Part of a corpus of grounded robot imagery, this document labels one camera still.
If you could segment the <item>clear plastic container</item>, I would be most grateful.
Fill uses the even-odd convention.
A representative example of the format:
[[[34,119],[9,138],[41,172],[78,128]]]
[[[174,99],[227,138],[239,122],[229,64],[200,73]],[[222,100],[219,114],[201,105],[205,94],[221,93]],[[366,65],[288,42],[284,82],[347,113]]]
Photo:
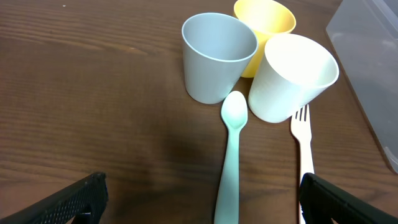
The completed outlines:
[[[397,171],[397,0],[343,0],[326,27],[387,165]]]

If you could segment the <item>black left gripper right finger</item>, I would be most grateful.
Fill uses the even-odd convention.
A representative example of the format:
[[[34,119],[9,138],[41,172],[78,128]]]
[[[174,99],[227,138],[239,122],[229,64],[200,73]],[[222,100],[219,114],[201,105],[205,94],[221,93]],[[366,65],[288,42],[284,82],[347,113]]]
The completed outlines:
[[[312,173],[303,175],[299,202],[306,224],[397,224],[396,217]]]

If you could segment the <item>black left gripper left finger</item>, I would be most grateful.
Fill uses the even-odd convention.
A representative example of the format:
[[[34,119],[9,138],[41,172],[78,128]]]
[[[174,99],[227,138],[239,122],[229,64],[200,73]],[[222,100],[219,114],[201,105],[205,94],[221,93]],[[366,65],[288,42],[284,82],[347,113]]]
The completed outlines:
[[[98,224],[109,200],[106,174],[95,172],[8,217],[2,224]]]

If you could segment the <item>white plastic cup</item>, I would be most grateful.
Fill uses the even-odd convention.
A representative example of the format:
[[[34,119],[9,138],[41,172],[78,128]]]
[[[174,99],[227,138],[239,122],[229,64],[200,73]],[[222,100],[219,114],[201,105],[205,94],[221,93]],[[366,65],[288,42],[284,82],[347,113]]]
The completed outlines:
[[[264,47],[248,105],[268,123],[280,123],[334,84],[340,74],[332,54],[298,34],[278,34]]]

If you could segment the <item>mint green plastic spoon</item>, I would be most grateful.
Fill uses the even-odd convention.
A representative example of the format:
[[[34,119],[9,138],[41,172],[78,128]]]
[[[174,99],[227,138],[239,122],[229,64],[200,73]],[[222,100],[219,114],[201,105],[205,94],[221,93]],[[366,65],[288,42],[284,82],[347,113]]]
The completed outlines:
[[[228,129],[223,170],[216,200],[214,223],[239,223],[239,135],[248,121],[244,95],[232,91],[221,107],[221,118]]]

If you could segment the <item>grey plastic cup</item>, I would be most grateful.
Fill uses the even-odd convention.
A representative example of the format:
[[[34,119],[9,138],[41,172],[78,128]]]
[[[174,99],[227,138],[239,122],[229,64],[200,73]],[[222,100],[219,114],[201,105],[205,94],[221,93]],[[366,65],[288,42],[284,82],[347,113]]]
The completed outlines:
[[[204,104],[226,98],[259,48],[245,23],[215,12],[189,17],[182,38],[185,88]]]

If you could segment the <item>yellow plastic cup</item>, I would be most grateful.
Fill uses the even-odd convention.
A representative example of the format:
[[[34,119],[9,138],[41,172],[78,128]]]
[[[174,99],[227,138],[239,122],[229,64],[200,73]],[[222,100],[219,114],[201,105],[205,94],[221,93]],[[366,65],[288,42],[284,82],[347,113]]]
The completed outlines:
[[[296,26],[294,14],[284,5],[271,0],[238,0],[234,4],[234,17],[255,33],[259,48],[245,71],[243,78],[254,78],[264,56],[266,42],[277,34],[291,33]]]

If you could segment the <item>white plastic fork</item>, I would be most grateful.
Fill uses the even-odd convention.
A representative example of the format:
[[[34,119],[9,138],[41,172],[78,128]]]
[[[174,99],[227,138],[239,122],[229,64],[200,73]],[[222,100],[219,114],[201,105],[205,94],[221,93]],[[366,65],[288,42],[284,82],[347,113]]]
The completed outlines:
[[[305,173],[315,173],[312,158],[312,130],[309,104],[292,115],[290,130],[300,145],[299,184]]]

